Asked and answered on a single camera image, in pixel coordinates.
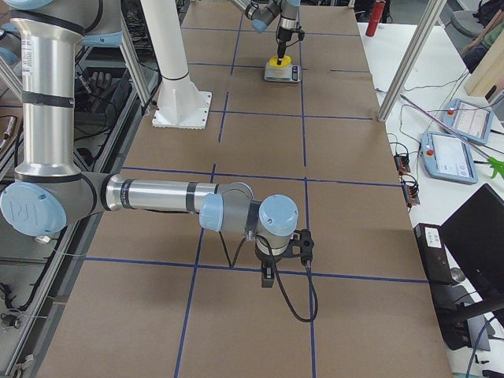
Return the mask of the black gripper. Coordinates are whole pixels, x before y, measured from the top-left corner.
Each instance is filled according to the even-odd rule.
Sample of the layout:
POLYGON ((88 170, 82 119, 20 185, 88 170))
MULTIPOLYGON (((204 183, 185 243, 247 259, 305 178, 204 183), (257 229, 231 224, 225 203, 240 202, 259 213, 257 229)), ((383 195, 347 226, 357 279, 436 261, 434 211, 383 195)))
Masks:
POLYGON ((261 287, 262 288, 272 288, 274 284, 274 272, 272 269, 272 261, 279 262, 285 258, 293 258, 294 253, 292 251, 292 247, 288 246, 281 254, 274 254, 273 258, 269 253, 268 248, 261 244, 257 243, 255 245, 255 254, 256 257, 261 262, 261 287))
POLYGON ((277 47, 278 65, 282 65, 283 63, 286 48, 292 46, 293 44, 296 44, 299 41, 302 41, 304 37, 305 37, 305 31, 301 27, 295 29, 286 29, 283 27, 278 28, 278 30, 276 31, 276 41, 278 44, 277 47), (295 42, 291 43, 293 35, 297 35, 298 39, 295 42))

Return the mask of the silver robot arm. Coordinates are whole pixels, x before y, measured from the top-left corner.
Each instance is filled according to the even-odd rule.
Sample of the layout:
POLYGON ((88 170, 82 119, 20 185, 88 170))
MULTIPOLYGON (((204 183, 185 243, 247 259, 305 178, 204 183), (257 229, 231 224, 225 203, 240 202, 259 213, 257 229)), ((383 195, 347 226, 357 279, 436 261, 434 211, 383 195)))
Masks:
POLYGON ((281 0, 269 1, 263 7, 254 1, 233 0, 231 4, 236 6, 243 15, 251 21, 251 25, 256 32, 264 32, 268 26, 279 17, 276 29, 277 53, 276 67, 284 67, 287 64, 286 51, 293 34, 298 35, 298 42, 304 39, 305 32, 298 22, 298 11, 300 1, 281 0))
POLYGON ((1 195, 7 222, 25 235, 43 236, 105 211, 193 213, 204 229, 253 240, 262 286, 278 284, 278 261, 292 258, 300 241, 291 198, 257 201, 244 183, 131 180, 75 164, 76 47, 122 43, 120 3, 11 1, 9 7, 21 37, 24 159, 1 195))

